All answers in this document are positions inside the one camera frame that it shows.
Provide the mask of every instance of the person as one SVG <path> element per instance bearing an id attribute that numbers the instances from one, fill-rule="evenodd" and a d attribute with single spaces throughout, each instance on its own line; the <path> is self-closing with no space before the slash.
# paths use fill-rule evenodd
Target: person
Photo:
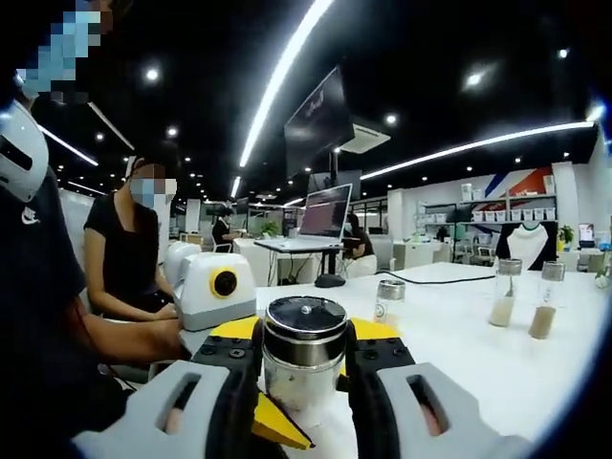
<path id="1" fill-rule="evenodd" d="M 217 246 L 223 244 L 231 244 L 231 241 L 242 235 L 239 231 L 230 231 L 231 216 L 233 210 L 231 208 L 223 207 L 220 210 L 219 218 L 217 223 L 212 227 L 212 238 Z M 220 247 L 217 249 L 219 252 L 229 253 L 231 251 L 231 245 Z"/>
<path id="2" fill-rule="evenodd" d="M 368 235 L 360 228 L 360 220 L 355 213 L 351 212 L 346 216 L 344 231 L 349 237 L 359 242 L 356 243 L 356 247 L 348 249 L 344 253 L 344 257 L 348 261 L 343 263 L 344 269 L 341 275 L 346 278 L 353 278 L 374 274 L 378 267 L 374 248 Z"/>
<path id="3" fill-rule="evenodd" d="M 176 183 L 179 166 L 171 143 L 149 147 L 137 155 L 120 190 L 97 198 L 91 208 L 84 225 L 87 293 L 107 318 L 176 317 L 172 287 L 158 266 L 154 205 L 168 193 L 164 188 Z"/>
<path id="4" fill-rule="evenodd" d="M 114 323 L 89 314 L 79 299 L 85 279 L 48 146 L 27 108 L 32 102 L 20 93 L 0 126 L 0 349 L 6 365 L 0 393 L 8 419 L 2 437 L 30 432 L 35 440 L 19 445 L 23 457 L 41 451 L 80 457 L 69 439 L 112 425 L 129 395 L 99 373 L 99 363 L 149 363 L 186 353 L 178 320 Z M 22 160 L 29 167 L 20 166 Z"/>

